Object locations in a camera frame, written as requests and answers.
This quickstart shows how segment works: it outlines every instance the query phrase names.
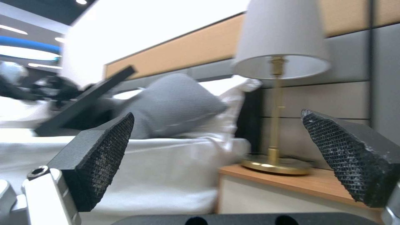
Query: white duvet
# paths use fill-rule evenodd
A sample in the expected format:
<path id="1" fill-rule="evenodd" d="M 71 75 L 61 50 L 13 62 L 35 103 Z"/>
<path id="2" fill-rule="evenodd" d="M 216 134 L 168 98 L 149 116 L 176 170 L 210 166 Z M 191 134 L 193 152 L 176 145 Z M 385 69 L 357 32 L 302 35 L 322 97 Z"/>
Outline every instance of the white duvet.
<path id="1" fill-rule="evenodd" d="M 0 129 L 0 179 L 20 193 L 27 172 L 47 164 L 72 139 Z M 111 224 L 131 215 L 210 213 L 218 168 L 237 162 L 249 149 L 244 139 L 235 139 L 229 152 L 208 139 L 130 140 L 101 202 L 81 213 L 82 224 Z"/>

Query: screw hole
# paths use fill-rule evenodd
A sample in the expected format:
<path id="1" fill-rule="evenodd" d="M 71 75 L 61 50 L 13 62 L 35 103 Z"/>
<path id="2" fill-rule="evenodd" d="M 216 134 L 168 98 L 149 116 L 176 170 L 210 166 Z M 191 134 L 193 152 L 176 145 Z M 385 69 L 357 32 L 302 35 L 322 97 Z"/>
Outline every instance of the screw hole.
<path id="1" fill-rule="evenodd" d="M 186 221 L 185 225 L 208 225 L 207 221 L 201 217 L 193 217 Z"/>
<path id="2" fill-rule="evenodd" d="M 37 169 L 34 169 L 34 170 L 32 171 L 32 174 L 33 174 L 33 175 L 37 175 L 37 174 L 43 172 L 43 170 L 44 170 L 44 168 L 37 168 Z"/>
<path id="3" fill-rule="evenodd" d="M 290 216 L 278 216 L 275 220 L 275 225 L 299 225 L 295 219 Z"/>

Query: textured gripper pad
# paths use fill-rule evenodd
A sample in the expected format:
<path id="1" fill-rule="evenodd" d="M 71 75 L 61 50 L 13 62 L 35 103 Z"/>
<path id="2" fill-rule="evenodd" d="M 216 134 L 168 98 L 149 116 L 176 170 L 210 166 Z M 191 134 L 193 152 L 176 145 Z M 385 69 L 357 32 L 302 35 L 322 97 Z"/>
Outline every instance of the textured gripper pad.
<path id="1" fill-rule="evenodd" d="M 91 211 L 111 184 L 125 153 L 134 117 L 128 113 L 80 132 L 48 164 L 62 171 L 79 212 Z"/>
<path id="2" fill-rule="evenodd" d="M 366 125 L 308 109 L 301 119 L 352 198 L 384 207 L 400 177 L 400 147 Z"/>

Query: white wall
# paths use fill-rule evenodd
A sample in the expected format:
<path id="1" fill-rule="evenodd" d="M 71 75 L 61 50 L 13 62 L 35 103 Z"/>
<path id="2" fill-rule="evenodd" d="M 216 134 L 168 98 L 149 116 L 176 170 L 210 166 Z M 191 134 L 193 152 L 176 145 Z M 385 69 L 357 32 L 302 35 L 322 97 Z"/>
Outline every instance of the white wall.
<path id="1" fill-rule="evenodd" d="M 246 10 L 250 0 L 98 0 L 66 35 L 61 72 L 80 86 L 104 64 Z"/>

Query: brass lamp base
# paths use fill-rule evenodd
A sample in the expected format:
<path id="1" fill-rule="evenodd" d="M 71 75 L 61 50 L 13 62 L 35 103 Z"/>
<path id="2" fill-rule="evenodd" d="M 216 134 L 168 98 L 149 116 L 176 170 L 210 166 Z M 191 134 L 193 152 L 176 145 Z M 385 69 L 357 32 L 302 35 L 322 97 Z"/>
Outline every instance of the brass lamp base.
<path id="1" fill-rule="evenodd" d="M 297 159 L 279 159 L 276 165 L 268 164 L 266 155 L 248 155 L 242 159 L 242 166 L 268 173 L 306 175 L 311 165 Z"/>

